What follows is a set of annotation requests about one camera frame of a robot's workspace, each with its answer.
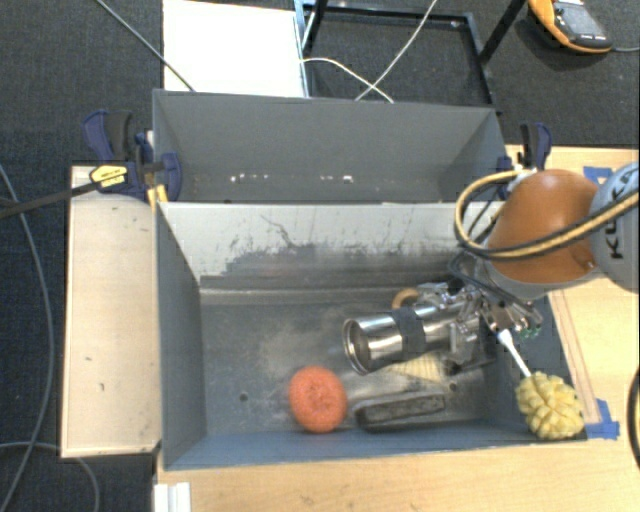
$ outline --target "white cable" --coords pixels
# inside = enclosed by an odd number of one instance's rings
[[[149,51],[151,51],[151,53],[153,53],[160,60],[160,62],[162,62],[165,66],[167,66],[171,70],[171,72],[178,77],[178,79],[187,87],[187,89],[189,89],[191,92],[195,92],[195,89],[191,87],[191,85],[189,85],[189,82],[187,82],[182,77],[182,75],[180,75],[180,73],[178,73],[174,69],[174,67],[165,60],[162,54],[158,50],[156,50],[153,46],[151,46],[151,43],[149,43],[149,41],[147,41],[144,37],[142,37],[135,28],[129,25],[126,21],[124,21],[117,12],[115,12],[111,7],[105,4],[102,0],[94,0],[94,2],[96,2],[100,7],[102,7],[111,16],[113,16],[118,21],[118,23],[120,23],[124,28],[126,28],[129,32],[131,32],[138,39],[138,41],[140,41],[143,45],[145,45],[149,49]]]
[[[424,27],[424,25],[427,23],[427,19],[429,18],[429,16],[431,16],[431,11],[433,10],[433,8],[435,7],[435,5],[437,3],[438,3],[438,0],[432,0],[431,1],[431,5],[429,6],[429,8],[427,9],[427,12],[422,17],[422,20],[420,21],[420,24],[413,31],[413,34],[411,35],[409,40],[405,43],[405,45],[396,54],[396,56],[393,58],[391,63],[387,66],[387,69],[385,69],[382,72],[382,74],[378,77],[378,79],[375,82],[373,82],[373,84],[371,86],[369,86],[369,88],[366,91],[362,92],[361,94],[358,95],[358,97],[356,97],[356,101],[360,101],[367,94],[369,94],[372,90],[375,90],[375,87],[377,87],[377,85],[387,77],[387,75],[395,67],[395,65],[400,60],[400,58],[405,54],[405,52],[409,49],[409,47],[416,40],[416,37],[418,37],[418,34],[420,34],[420,31],[422,30],[422,27]]]
[[[358,75],[358,73],[356,73],[355,71],[349,69],[347,66],[345,66],[344,64],[338,62],[337,60],[329,59],[327,57],[309,57],[309,58],[306,58],[306,59],[302,59],[302,62],[328,62],[329,64],[333,64],[334,66],[339,67],[342,71],[344,71],[345,73],[351,75],[353,78],[355,78],[356,80],[359,80],[360,82],[365,84],[367,87],[369,87],[369,89],[367,89],[367,91],[375,91],[380,96],[382,96],[385,100],[387,100],[389,103],[393,103],[394,102],[393,98],[391,98],[391,96],[389,96],[386,92],[384,92],[383,90],[379,89],[378,87],[376,87],[375,84],[372,84],[371,82],[369,82],[365,78],[362,78],[360,75]]]
[[[9,195],[11,196],[11,199],[15,203],[18,203],[19,202],[18,196],[16,195],[15,190],[13,189],[13,186],[11,185],[11,180],[9,180],[9,176],[7,176],[7,173],[5,172],[1,164],[0,164],[0,177],[2,177],[2,180],[4,181],[7,187],[7,190],[9,191]],[[9,488],[9,491],[5,496],[2,506],[0,507],[0,512],[5,512],[9,507],[11,498],[13,497],[13,494],[18,488],[18,485],[20,483],[20,480],[22,479],[22,475],[24,474],[24,470],[27,466],[27,463],[29,462],[31,453],[33,452],[34,448],[38,447],[39,445],[46,444],[46,443],[39,443],[37,439],[38,439],[38,436],[40,435],[40,430],[42,429],[42,423],[44,421],[44,417],[47,412],[47,405],[49,404],[49,398],[51,397],[51,390],[53,387],[53,370],[54,370],[54,362],[55,362],[53,313],[51,311],[51,302],[49,300],[49,290],[47,288],[47,282],[45,280],[44,272],[42,270],[42,263],[40,261],[40,256],[38,254],[36,244],[33,241],[33,235],[31,233],[31,229],[29,228],[29,223],[27,222],[27,218],[24,213],[20,214],[20,221],[22,222],[22,228],[24,230],[24,234],[27,237],[27,241],[29,243],[29,249],[31,251],[33,263],[36,268],[36,274],[38,275],[38,281],[40,282],[40,289],[42,291],[42,300],[44,302],[45,315],[47,319],[47,341],[49,345],[49,361],[47,365],[47,380],[45,385],[45,391],[42,396],[42,403],[40,405],[40,412],[38,413],[36,426],[34,427],[33,432],[31,433],[30,440],[20,442],[20,443],[0,444],[0,449],[14,447],[14,446],[25,446],[27,448],[24,456],[22,457],[22,462],[18,467],[18,471],[16,472],[16,475],[13,478],[11,487]],[[85,469],[85,471],[87,471],[87,473],[91,477],[92,485],[94,485],[94,492],[95,492],[95,489],[97,487],[97,483],[94,484],[95,476],[92,476],[93,474],[91,473],[91,469],[84,462],[80,464],[83,466],[83,469]],[[99,501],[100,501],[100,498],[99,498],[99,490],[98,490],[98,494],[96,494],[96,499],[95,499],[96,507],[94,508],[94,510],[96,511],[98,510],[98,507],[99,507]]]
[[[29,441],[17,441],[11,443],[2,443],[0,444],[0,449],[8,449],[8,448],[23,448],[29,445]],[[39,448],[41,450],[49,450],[51,452],[58,453],[59,447],[55,444],[50,443],[42,443],[37,441],[34,445],[35,448]],[[89,477],[91,481],[91,487],[93,487],[93,512],[98,512],[100,510],[100,486],[98,485],[98,479],[96,478],[95,473],[91,470],[89,465],[83,461],[82,459],[74,459],[77,464],[83,469],[83,471]]]

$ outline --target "blue tape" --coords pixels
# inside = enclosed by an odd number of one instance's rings
[[[602,421],[584,426],[587,437],[589,439],[611,439],[615,441],[620,437],[620,422],[611,419],[607,402],[596,398],[596,403],[598,404]]]
[[[613,170],[609,167],[584,167],[583,173],[585,178],[596,185],[602,185],[613,174]]]

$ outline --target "blue clamp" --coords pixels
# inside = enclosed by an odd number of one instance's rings
[[[525,169],[544,170],[553,145],[551,131],[542,123],[521,123],[520,132],[524,146],[524,152],[519,154],[520,163]]]
[[[135,151],[128,146],[131,112],[97,110],[82,122],[85,142],[98,157],[100,164],[118,163],[127,168],[126,181],[102,193],[123,194],[140,201],[147,200],[147,190],[165,185],[167,197],[176,201],[182,188],[182,167],[175,152],[164,153],[160,162],[153,162],[153,148],[144,133],[135,136]]]

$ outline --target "orange sponge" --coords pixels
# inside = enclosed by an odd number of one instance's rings
[[[347,394],[338,376],[322,366],[307,366],[289,382],[289,404],[309,432],[334,430],[347,415]]]

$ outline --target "yellow cable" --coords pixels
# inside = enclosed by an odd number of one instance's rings
[[[490,176],[486,176],[472,183],[469,187],[467,187],[462,192],[462,194],[460,194],[460,197],[456,202],[454,222],[460,238],[469,247],[480,250],[480,251],[486,251],[486,248],[484,246],[477,244],[469,237],[469,235],[465,232],[464,227],[462,225],[462,205],[465,203],[466,199],[478,188],[488,183],[494,183],[497,181],[502,181],[504,179],[514,178],[522,174],[523,172],[527,172],[527,171],[524,171],[524,170],[506,171],[506,172],[501,172],[501,173],[496,173]],[[594,217],[593,219],[590,219],[587,222],[584,222],[576,226],[575,228],[568,231],[567,233],[557,235],[551,238],[550,240],[547,240],[545,242],[539,242],[530,247],[525,247],[521,249],[505,249],[505,250],[492,251],[490,254],[494,258],[517,258],[517,257],[524,257],[524,256],[534,256],[540,252],[553,249],[554,247],[557,247],[565,242],[578,239],[581,236],[584,236],[589,231],[603,224],[606,224],[607,222],[615,218],[617,215],[619,215],[621,212],[623,212],[627,208],[631,208],[637,204],[638,204],[638,192],[636,192],[632,196],[629,196],[627,199],[617,203],[610,210],[602,213],[597,217]]]

